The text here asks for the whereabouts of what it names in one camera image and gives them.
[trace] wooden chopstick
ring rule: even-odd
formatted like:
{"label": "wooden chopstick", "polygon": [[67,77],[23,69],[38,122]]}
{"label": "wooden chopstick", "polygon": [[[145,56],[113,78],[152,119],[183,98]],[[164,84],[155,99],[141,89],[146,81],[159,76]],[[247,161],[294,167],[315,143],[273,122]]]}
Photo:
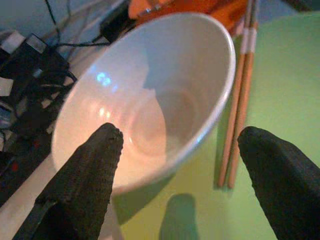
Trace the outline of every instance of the wooden chopstick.
{"label": "wooden chopstick", "polygon": [[230,110],[230,115],[228,120],[227,133],[224,141],[220,176],[217,183],[218,187],[222,187],[223,184],[225,183],[227,166],[230,158],[230,150],[232,146],[231,143],[233,141],[233,136],[234,136],[237,108],[238,108],[239,95],[240,95],[240,89],[242,84],[243,68],[245,65],[245,58],[246,58],[245,51],[247,49],[248,40],[249,40],[248,33],[249,33],[249,27],[250,27],[250,22],[252,17],[252,10],[253,10],[253,0],[248,0],[245,17],[244,17],[244,28],[243,28],[243,34],[242,34],[241,51],[238,58],[238,65],[236,69],[234,85],[232,90],[231,110]]}
{"label": "wooden chopstick", "polygon": [[235,130],[232,141],[232,155],[231,155],[231,166],[230,174],[228,180],[228,187],[233,188],[236,180],[236,173],[239,163],[239,148],[237,144],[238,136],[245,126],[247,106],[249,102],[250,86],[251,86],[251,76],[253,70],[255,48],[256,48],[256,38],[258,29],[258,12],[259,12],[259,0],[254,0],[253,11],[251,13],[252,18],[250,21],[249,29],[249,45],[247,48],[247,54],[245,56],[243,76],[241,91],[239,96],[238,111],[236,114]]}

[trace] ceramic bowl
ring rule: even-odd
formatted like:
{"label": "ceramic bowl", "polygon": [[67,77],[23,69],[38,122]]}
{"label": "ceramic bowl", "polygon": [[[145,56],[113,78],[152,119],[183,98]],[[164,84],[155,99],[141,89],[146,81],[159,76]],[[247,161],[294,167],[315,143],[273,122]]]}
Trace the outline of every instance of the ceramic bowl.
{"label": "ceramic bowl", "polygon": [[217,122],[233,85],[226,29],[198,13],[149,22],[115,42],[79,78],[58,116],[56,169],[103,123],[124,136],[113,194],[174,172]]}

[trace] bowl rim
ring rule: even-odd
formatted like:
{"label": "bowl rim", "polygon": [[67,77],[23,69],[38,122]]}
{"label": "bowl rim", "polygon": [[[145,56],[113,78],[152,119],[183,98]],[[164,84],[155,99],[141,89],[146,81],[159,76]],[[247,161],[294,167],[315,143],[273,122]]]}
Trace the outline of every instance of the bowl rim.
{"label": "bowl rim", "polygon": [[[162,16],[159,18],[156,18],[150,22],[147,22],[145,24],[142,24],[138,26],[135,30],[132,32],[129,32],[126,34],[123,38],[115,41],[113,44],[110,46],[116,46],[118,44],[121,44],[123,40],[126,38],[130,37],[132,34],[136,34],[137,31],[143,31],[146,28],[150,28],[154,24],[159,24],[159,22],[162,21],[168,21],[169,19],[175,19],[175,18],[200,18],[204,19],[208,22],[213,23],[218,27],[218,29],[222,32],[224,39],[226,40],[227,43],[227,49],[229,51],[229,66],[228,66],[228,71],[227,71],[227,76],[225,78],[224,86],[221,91],[220,96],[218,97],[218,100],[216,102],[216,105],[211,111],[209,117],[205,120],[204,124],[201,126],[201,128],[194,134],[194,136],[181,148],[181,150],[178,152],[177,155],[173,156],[172,161],[168,161],[165,165],[157,169],[155,172],[149,173],[142,178],[133,181],[125,186],[117,186],[112,188],[112,195],[120,195],[122,193],[130,192],[134,189],[140,188],[144,185],[155,183],[171,174],[173,174],[176,169],[186,160],[190,159],[191,155],[195,152],[196,149],[199,148],[200,143],[203,142],[208,137],[208,134],[211,132],[212,128],[215,126],[217,123],[226,103],[229,98],[232,86],[233,86],[233,81],[234,81],[234,76],[235,76],[235,71],[236,71],[236,53],[235,53],[235,48],[234,44],[232,41],[232,38],[229,34],[229,32],[226,30],[226,28],[215,18],[203,14],[203,13],[197,13],[197,12],[182,12],[182,13],[173,13],[173,14],[168,14],[166,16]],[[101,58],[103,58],[105,55],[105,52],[101,54],[99,57],[97,57],[92,64],[95,62],[99,61]],[[88,67],[83,74],[79,77],[81,79],[87,72]],[[73,93],[77,90],[78,83],[75,84],[75,86],[71,89],[67,99],[65,100],[58,117],[56,119],[56,127],[54,128],[53,135],[52,135],[52,142],[51,142],[51,154],[52,154],[52,161],[55,169],[57,170],[57,165],[55,163],[55,155],[56,155],[56,143],[57,143],[57,126],[59,124],[59,118],[62,112],[64,112],[64,108],[66,105],[68,105],[69,101],[71,101],[72,96],[74,95]]]}

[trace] green surface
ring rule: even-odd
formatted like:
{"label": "green surface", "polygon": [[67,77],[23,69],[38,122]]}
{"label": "green surface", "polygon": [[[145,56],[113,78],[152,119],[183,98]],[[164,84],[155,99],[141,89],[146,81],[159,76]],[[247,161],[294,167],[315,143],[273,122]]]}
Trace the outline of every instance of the green surface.
{"label": "green surface", "polygon": [[[114,199],[125,239],[276,239],[242,161],[235,189],[215,188],[227,119],[228,108],[174,176]],[[319,120],[320,13],[262,25],[247,125],[292,142],[320,166]]]}

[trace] orange object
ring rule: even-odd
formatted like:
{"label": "orange object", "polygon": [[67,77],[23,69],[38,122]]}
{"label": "orange object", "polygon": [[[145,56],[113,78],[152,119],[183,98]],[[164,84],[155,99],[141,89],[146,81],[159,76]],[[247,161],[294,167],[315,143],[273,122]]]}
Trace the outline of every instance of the orange object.
{"label": "orange object", "polygon": [[[155,18],[182,12],[197,12],[211,15],[232,31],[246,11],[248,0],[132,0],[129,16],[137,19],[137,25]],[[145,10],[161,6],[150,13]]]}
{"label": "orange object", "polygon": [[223,5],[218,5],[210,13],[224,27],[231,32],[246,13],[248,0],[225,0]]}

